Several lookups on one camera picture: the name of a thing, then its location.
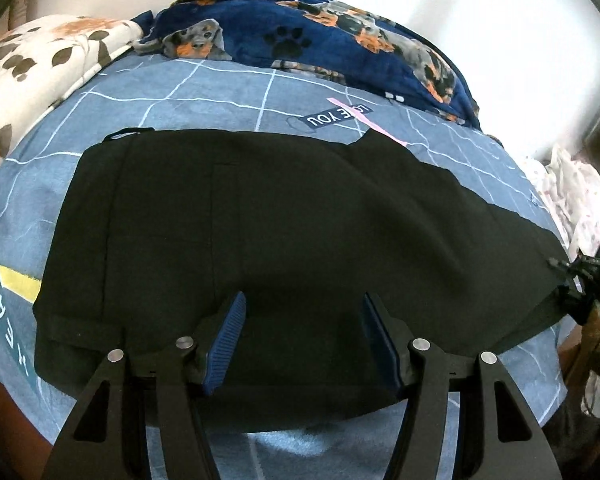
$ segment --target blue bedsheet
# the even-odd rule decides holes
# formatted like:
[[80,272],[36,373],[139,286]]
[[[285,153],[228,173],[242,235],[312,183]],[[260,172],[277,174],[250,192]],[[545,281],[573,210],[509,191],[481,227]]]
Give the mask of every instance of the blue bedsheet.
[[[407,142],[419,160],[452,171],[487,202],[558,235],[524,174],[496,142],[477,130],[309,75],[231,61],[129,54],[49,114],[1,165],[0,265],[42,277],[78,158],[107,134],[127,126],[152,126],[279,132],[344,143],[360,138],[368,127],[329,98],[357,107],[370,121]],[[53,442],[74,401],[35,376],[31,304],[10,290],[1,292],[5,312],[0,318],[0,381],[26,417]],[[11,330],[11,338],[5,330]],[[546,330],[501,356],[542,423],[566,392],[555,350],[557,332]],[[17,350],[11,348],[10,339],[19,345]],[[440,479],[451,474],[458,399],[451,397],[448,407]],[[215,434],[210,442],[223,479],[382,478],[404,408],[400,403],[320,428]],[[163,479],[157,430],[150,430],[148,438],[154,478]]]

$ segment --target blue gripper pad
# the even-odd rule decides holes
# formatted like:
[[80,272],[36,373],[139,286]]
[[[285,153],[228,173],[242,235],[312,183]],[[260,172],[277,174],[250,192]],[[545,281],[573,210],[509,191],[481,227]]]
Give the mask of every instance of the blue gripper pad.
[[211,395],[218,386],[222,385],[246,316],[247,301],[244,294],[238,292],[229,306],[216,339],[206,353],[206,373],[202,381],[206,396]]
[[362,303],[362,327],[383,384],[391,390],[400,390],[404,386],[400,357],[369,294],[365,294]]

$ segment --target pillow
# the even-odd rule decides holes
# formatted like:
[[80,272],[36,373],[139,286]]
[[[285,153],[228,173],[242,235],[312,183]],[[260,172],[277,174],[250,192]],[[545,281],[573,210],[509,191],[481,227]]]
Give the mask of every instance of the pillow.
[[0,156],[141,36],[134,22],[54,14],[0,38]]

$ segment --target paw print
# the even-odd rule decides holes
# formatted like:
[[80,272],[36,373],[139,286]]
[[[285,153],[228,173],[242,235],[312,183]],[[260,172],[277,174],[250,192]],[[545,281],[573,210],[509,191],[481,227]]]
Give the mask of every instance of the paw print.
[[302,28],[292,28],[289,33],[286,27],[278,27],[275,34],[265,34],[264,41],[273,47],[273,59],[298,59],[311,46],[311,40],[302,38]]

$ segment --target black garment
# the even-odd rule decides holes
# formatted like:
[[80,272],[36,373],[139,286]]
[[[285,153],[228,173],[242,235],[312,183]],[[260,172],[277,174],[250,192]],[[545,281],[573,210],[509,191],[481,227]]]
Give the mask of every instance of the black garment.
[[395,402],[360,311],[376,292],[447,352],[501,352],[562,314],[551,232],[370,130],[350,145],[211,130],[82,156],[42,289],[36,371],[77,396],[107,351],[157,351],[236,290],[247,320],[210,428],[267,431]]

